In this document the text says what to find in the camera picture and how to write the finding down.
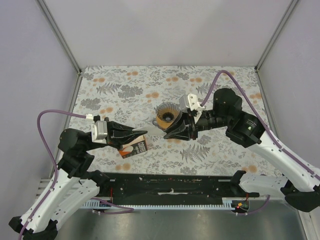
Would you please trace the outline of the clear ribbed glass dripper cone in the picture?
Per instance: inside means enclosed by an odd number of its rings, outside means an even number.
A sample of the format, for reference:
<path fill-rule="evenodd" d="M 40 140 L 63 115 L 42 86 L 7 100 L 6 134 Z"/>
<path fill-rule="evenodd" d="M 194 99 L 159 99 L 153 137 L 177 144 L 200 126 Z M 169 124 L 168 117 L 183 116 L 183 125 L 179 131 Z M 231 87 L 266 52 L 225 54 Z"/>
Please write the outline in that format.
<path fill-rule="evenodd" d="M 172 102 L 163 102 L 156 108 L 156 119 L 163 122 L 163 129 L 168 128 L 180 115 L 180 107 Z"/>

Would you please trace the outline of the orange black coffee filter box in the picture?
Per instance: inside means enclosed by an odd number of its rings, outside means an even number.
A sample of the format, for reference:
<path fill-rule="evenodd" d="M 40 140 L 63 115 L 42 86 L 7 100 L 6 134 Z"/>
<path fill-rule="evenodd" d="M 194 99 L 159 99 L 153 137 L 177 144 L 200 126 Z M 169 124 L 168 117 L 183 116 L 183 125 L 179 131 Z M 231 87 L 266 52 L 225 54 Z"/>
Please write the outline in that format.
<path fill-rule="evenodd" d="M 122 150 L 119 150 L 118 153 L 123 159 L 126 159 L 147 151 L 148 147 L 146 137 L 142 135 L 133 140 L 132 142 L 123 145 Z"/>

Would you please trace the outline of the clear glass coffee server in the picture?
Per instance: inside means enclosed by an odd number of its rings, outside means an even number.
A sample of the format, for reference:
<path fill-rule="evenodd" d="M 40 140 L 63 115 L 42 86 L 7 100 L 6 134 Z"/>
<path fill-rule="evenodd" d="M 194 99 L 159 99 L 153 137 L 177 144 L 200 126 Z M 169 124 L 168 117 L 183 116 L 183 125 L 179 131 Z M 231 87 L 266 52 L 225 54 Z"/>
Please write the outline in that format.
<path fill-rule="evenodd" d="M 162 129 L 162 125 L 163 125 L 163 122 L 157 118 L 155 118 L 153 121 L 152 121 L 152 124 L 157 127 L 157 128 L 160 128 Z"/>

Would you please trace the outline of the cream paper coffee filter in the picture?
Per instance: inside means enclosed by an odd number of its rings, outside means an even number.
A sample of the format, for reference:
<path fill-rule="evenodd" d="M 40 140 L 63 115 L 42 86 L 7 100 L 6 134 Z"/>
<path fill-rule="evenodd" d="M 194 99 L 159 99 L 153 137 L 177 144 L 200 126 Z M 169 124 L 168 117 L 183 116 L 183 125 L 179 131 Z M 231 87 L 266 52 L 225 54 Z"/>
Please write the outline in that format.
<path fill-rule="evenodd" d="M 143 126 L 143 127 L 139 127 L 139 128 L 134 128 L 133 131 L 147 131 L 147 135 L 150 135 L 150 136 L 158 136 L 158 137 L 163 137 L 166 135 L 166 133 L 154 126 L 154 125 L 146 125 L 146 126 Z"/>

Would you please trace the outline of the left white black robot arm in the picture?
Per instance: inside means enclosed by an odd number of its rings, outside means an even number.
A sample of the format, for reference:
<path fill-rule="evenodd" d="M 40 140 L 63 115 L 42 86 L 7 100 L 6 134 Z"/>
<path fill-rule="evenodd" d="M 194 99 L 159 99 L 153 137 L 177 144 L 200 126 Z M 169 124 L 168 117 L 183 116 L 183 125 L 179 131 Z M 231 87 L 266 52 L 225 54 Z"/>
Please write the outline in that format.
<path fill-rule="evenodd" d="M 54 167 L 54 175 L 40 197 L 9 226 L 20 240 L 53 240 L 64 223 L 91 198 L 110 192 L 109 177 L 99 170 L 89 172 L 94 160 L 91 150 L 112 147 L 122 150 L 147 134 L 146 130 L 104 120 L 97 120 L 89 132 L 67 128 L 60 135 L 58 148 L 63 152 Z"/>

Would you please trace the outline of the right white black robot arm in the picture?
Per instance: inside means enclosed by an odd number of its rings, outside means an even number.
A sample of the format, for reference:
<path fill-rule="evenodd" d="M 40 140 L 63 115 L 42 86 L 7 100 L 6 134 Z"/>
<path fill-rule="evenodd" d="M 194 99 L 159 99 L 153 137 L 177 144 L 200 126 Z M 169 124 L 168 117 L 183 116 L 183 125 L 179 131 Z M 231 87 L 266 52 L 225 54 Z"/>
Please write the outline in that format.
<path fill-rule="evenodd" d="M 268 195 L 284 198 L 293 208 L 311 212 L 320 206 L 320 170 L 303 160 L 258 119 L 242 110 L 242 98 L 230 89 L 213 94 L 213 108 L 206 110 L 195 94 L 180 98 L 181 113 L 167 129 L 165 139 L 196 140 L 198 133 L 225 127 L 232 142 L 261 156 L 282 175 L 271 177 L 238 170 L 229 191 L 235 197 Z"/>

